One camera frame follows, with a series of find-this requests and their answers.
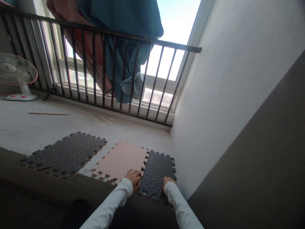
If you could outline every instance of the wooden stick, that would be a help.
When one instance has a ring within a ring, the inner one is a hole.
[[[68,114],[60,114],[60,113],[38,113],[38,112],[29,112],[29,114],[35,114],[35,115],[68,115]]]

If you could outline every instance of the railing bar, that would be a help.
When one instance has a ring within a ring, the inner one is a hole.
[[[111,108],[113,108],[116,54],[117,54],[117,37],[114,37],[113,66],[112,66],[112,88],[111,88]]]
[[[88,102],[87,66],[86,66],[86,50],[85,50],[84,30],[82,30],[82,49],[83,49],[83,64],[84,64],[84,77],[85,77],[85,93],[86,93],[86,101]]]
[[[70,97],[72,97],[72,89],[71,89],[71,82],[70,82],[70,73],[69,73],[69,65],[68,65],[68,59],[67,59],[67,55],[66,55],[66,45],[65,45],[65,41],[64,41],[64,29],[63,27],[60,25],[60,35],[61,35],[61,42],[63,45],[63,52],[64,52],[64,62],[66,65],[66,74],[67,74],[67,79],[68,79],[68,85],[69,85],[69,93],[70,93]],[[54,32],[53,32],[53,26],[50,24],[50,28],[51,28],[51,35],[52,35],[52,41],[53,41],[53,47],[55,50],[55,57],[56,57],[56,62],[57,62],[57,68],[58,71],[60,72],[59,75],[59,80],[60,80],[60,84],[61,84],[61,91],[64,93],[64,85],[62,83],[62,78],[61,78],[61,71],[60,71],[60,66],[59,66],[59,61],[58,61],[58,56],[57,56],[57,50],[56,50],[56,45],[55,45],[55,39],[54,39]]]
[[[45,90],[43,89],[39,89],[39,88],[33,88],[34,90],[37,90],[37,91],[43,91],[45,92]],[[128,115],[128,116],[131,116],[131,117],[134,117],[134,118],[139,118],[139,119],[142,119],[142,120],[146,120],[146,121],[149,121],[149,122],[153,122],[153,123],[157,123],[157,124],[160,124],[162,126],[167,126],[167,127],[172,127],[173,125],[171,124],[168,124],[168,123],[164,123],[164,122],[159,122],[159,121],[155,121],[153,119],[147,119],[147,118],[144,118],[144,117],[141,117],[141,116],[137,116],[135,114],[132,114],[132,113],[127,113],[127,112],[124,112],[124,111],[119,111],[119,110],[115,110],[115,109],[111,109],[111,108],[108,108],[108,107],[103,107],[99,104],[93,104],[91,102],[86,102],[84,100],[78,100],[76,98],[73,98],[73,97],[68,97],[66,95],[62,95],[62,94],[58,94],[58,93],[51,93],[53,95],[56,95],[56,96],[59,96],[59,97],[62,97],[62,98],[65,98],[65,99],[69,99],[69,100],[73,100],[73,101],[77,101],[77,102],[81,102],[81,103],[84,103],[84,104],[87,104],[87,105],[91,105],[91,106],[94,106],[94,107],[98,107],[98,108],[102,108],[102,109],[105,109],[105,110],[110,110],[110,111],[114,111],[116,113],[120,113],[120,114],[124,114],[124,115]]]
[[[127,51],[128,51],[128,40],[125,41],[125,53],[124,53],[124,64],[123,64],[123,76],[122,76],[122,81],[125,80],[126,62],[127,62]],[[121,89],[120,110],[122,110],[123,94],[124,94],[124,93],[123,93],[123,90]]]
[[[26,44],[28,46],[28,50],[29,50],[29,53],[30,53],[30,56],[31,56],[32,64],[36,68],[36,71],[38,71],[37,70],[36,61],[35,61],[35,58],[34,58],[34,54],[33,54],[33,50],[32,50],[32,46],[31,46],[31,43],[30,43],[30,40],[29,40],[29,34],[28,34],[28,31],[27,31],[27,29],[25,27],[24,20],[25,20],[24,17],[20,18],[21,26],[22,26],[22,29],[23,29],[23,32],[24,32],[25,41],[26,41]],[[38,81],[39,88],[41,89],[42,86],[41,86],[41,81],[40,81],[39,77],[37,78],[37,81]]]
[[[57,88],[55,86],[55,79],[54,79],[54,74],[53,74],[53,69],[52,69],[52,64],[51,64],[51,60],[50,60],[50,56],[49,56],[50,54],[49,54],[49,50],[48,50],[48,47],[47,47],[47,43],[45,41],[44,31],[43,31],[42,25],[41,25],[42,21],[38,21],[38,22],[39,22],[40,32],[41,32],[41,35],[42,35],[42,41],[44,43],[45,53],[46,53],[49,68],[50,68],[50,74],[51,74],[51,78],[52,78],[53,88],[54,88],[54,91],[57,93]]]
[[[44,75],[45,86],[46,86],[47,90],[50,90],[49,83],[48,83],[48,80],[47,80],[47,77],[46,77],[46,73],[45,73],[45,69],[44,69],[44,66],[42,64],[42,58],[41,58],[41,55],[40,55],[40,52],[39,52],[39,48],[38,48],[35,32],[34,32],[34,29],[33,29],[32,20],[31,19],[29,19],[29,20],[30,20],[30,24],[31,24],[31,30],[32,30],[32,33],[33,33],[34,41],[35,41],[35,46],[36,46],[36,50],[37,50],[40,66],[41,66],[41,69],[42,69],[42,72],[43,72],[43,75]]]
[[[13,37],[12,37],[12,34],[11,34],[11,32],[10,32],[10,28],[9,28],[8,23],[7,23],[6,17],[5,17],[5,15],[2,14],[2,13],[1,13],[1,17],[2,17],[2,21],[3,21],[3,23],[4,23],[4,26],[5,26],[5,30],[6,30],[6,32],[7,32],[7,35],[8,35],[9,38],[10,38],[10,43],[11,43],[11,45],[12,45],[14,54],[15,54],[15,55],[18,55],[16,46],[15,46],[15,42],[14,42]]]
[[[158,72],[159,72],[159,68],[160,68],[160,63],[161,63],[161,59],[162,59],[163,50],[164,50],[164,46],[162,46],[162,50],[161,50],[161,54],[160,54],[160,59],[159,59],[159,63],[158,63],[158,68],[157,68],[155,80],[154,80],[154,82],[153,82],[152,95],[150,96],[150,101],[149,101],[149,105],[148,105],[148,110],[147,110],[146,118],[148,117],[150,105],[151,105],[151,103],[152,103],[153,91],[155,90],[155,85],[156,85],[156,81],[157,81],[157,77],[158,77]]]
[[[136,70],[137,70],[137,62],[138,62],[139,50],[140,50],[140,42],[138,42],[138,45],[137,45],[137,52],[136,52],[136,59],[135,59],[135,63],[134,63],[134,69],[133,69],[133,76],[132,76],[132,84],[131,84],[131,92],[130,92],[130,100],[129,100],[128,113],[130,113],[130,108],[131,108],[131,100],[132,100],[132,95],[133,95],[133,90],[134,90],[134,81],[135,81],[135,78],[136,78]]]
[[[181,78],[182,78],[181,76],[182,76],[182,74],[183,74],[183,71],[184,71],[184,68],[185,68],[185,65],[186,65],[187,58],[188,58],[188,55],[189,55],[189,54],[190,54],[190,52],[187,52],[186,58],[185,58],[185,60],[184,60],[184,63],[183,63],[183,66],[182,66],[182,69],[181,69],[181,72],[180,72],[180,76],[179,76],[179,78],[178,78],[178,82],[177,82],[177,85],[176,85],[176,88],[175,88],[175,91],[174,91],[174,94],[173,94],[173,98],[172,98],[171,104],[169,105],[168,112],[167,112],[167,115],[166,115],[166,118],[165,118],[164,123],[166,123],[167,118],[168,118],[168,115],[169,115],[169,112],[171,111],[171,107],[172,107],[172,104],[173,104],[173,102],[174,102],[174,98],[175,98],[177,89],[178,89],[178,87],[179,87],[179,83],[180,83],[180,80],[181,80]]]
[[[103,106],[105,106],[105,84],[106,84],[106,43],[105,34],[103,34]]]
[[[74,29],[71,27],[72,32],[72,49],[73,49],[73,59],[74,59],[74,71],[76,77],[76,89],[77,89],[77,98],[80,100],[80,93],[79,93],[79,82],[78,82],[78,72],[77,72],[77,63],[76,63],[76,52],[75,52],[75,38],[74,38]]]
[[[96,104],[96,78],[95,78],[95,32],[92,32],[92,58],[93,58],[93,89],[94,89],[94,104]]]
[[[146,79],[146,73],[147,73],[147,68],[148,68],[148,62],[149,62],[149,57],[150,57],[152,48],[153,48],[153,44],[150,45],[150,52],[149,52],[149,56],[148,56],[147,62],[146,62],[146,68],[145,68],[145,73],[144,73],[144,78],[143,78],[143,84],[142,84],[142,89],[141,89],[141,96],[140,96],[140,100],[139,100],[139,108],[138,108],[137,116],[139,116],[139,113],[140,113],[140,106],[141,106],[141,101],[142,101],[143,90],[145,87],[145,79]]]
[[[13,23],[13,27],[14,27],[14,30],[15,30],[15,33],[16,33],[16,37],[17,37],[18,44],[19,44],[20,49],[21,49],[22,57],[23,57],[24,59],[27,59],[26,54],[25,54],[25,51],[24,51],[23,44],[22,44],[22,42],[21,42],[20,34],[19,34],[19,31],[18,31],[18,28],[17,28],[17,25],[16,25],[15,18],[14,18],[13,15],[11,15],[10,17],[11,17],[11,20],[12,20],[12,23]]]
[[[135,35],[131,35],[131,34],[104,30],[104,29],[100,29],[97,27],[87,26],[87,25],[78,24],[78,23],[74,23],[74,22],[57,20],[57,19],[53,19],[53,18],[49,18],[49,17],[38,16],[35,14],[23,13],[18,10],[14,10],[14,9],[0,8],[0,12],[15,14],[15,15],[27,17],[30,19],[38,19],[38,20],[43,20],[43,21],[47,21],[47,22],[51,22],[51,23],[57,23],[57,24],[64,25],[64,26],[84,29],[84,30],[88,30],[88,31],[94,31],[94,32],[112,35],[112,36],[116,36],[116,37],[122,37],[122,38],[131,39],[131,40],[142,41],[142,42],[146,42],[146,43],[154,43],[156,45],[161,45],[161,46],[165,46],[165,47],[169,47],[169,48],[177,48],[179,50],[184,50],[184,51],[188,51],[188,52],[200,53],[200,51],[202,50],[202,48],[198,48],[198,47],[194,47],[194,46],[190,46],[190,45],[182,45],[182,44],[177,44],[177,43],[173,43],[173,42],[169,42],[169,41],[139,37],[139,36],[135,36]]]
[[[173,66],[174,59],[175,59],[176,51],[177,51],[177,49],[175,49],[175,51],[174,51],[172,62],[171,62],[171,66],[169,67],[169,70],[168,70],[168,75],[167,75],[167,78],[166,78],[166,81],[165,81],[163,93],[162,93],[162,96],[161,96],[161,101],[160,101],[159,108],[158,108],[157,115],[156,115],[156,119],[155,119],[156,121],[157,121],[157,118],[158,118],[158,115],[159,115],[159,111],[160,111],[161,103],[162,103],[163,96],[164,96],[164,93],[165,93],[165,89],[166,89],[166,85],[167,85],[167,82],[168,82],[168,78],[169,78],[169,75],[171,74],[171,69],[172,69],[172,66]]]

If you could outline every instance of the concrete floor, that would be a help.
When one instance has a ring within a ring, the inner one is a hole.
[[[6,101],[0,96],[0,146],[31,155],[77,131],[106,138],[107,145],[79,173],[91,176],[91,167],[120,140],[174,157],[168,130],[136,123],[103,112],[49,98],[43,101]],[[29,112],[69,113],[39,115]]]

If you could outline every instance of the pink foam mat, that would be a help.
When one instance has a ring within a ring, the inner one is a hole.
[[[109,153],[98,161],[97,165],[91,168],[93,175],[104,179],[109,176],[107,181],[116,179],[115,184],[121,182],[129,169],[145,169],[144,162],[147,162],[148,150],[135,144],[120,141],[109,150]]]

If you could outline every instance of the hand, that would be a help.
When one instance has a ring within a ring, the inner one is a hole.
[[[174,182],[178,186],[177,182],[175,180],[173,180],[172,178],[164,177],[163,178],[163,186],[162,186],[161,192],[164,192],[164,186],[166,185],[167,182]]]
[[[133,186],[133,193],[135,193],[140,187],[141,172],[138,170],[130,169],[128,170],[125,177],[131,181]]]

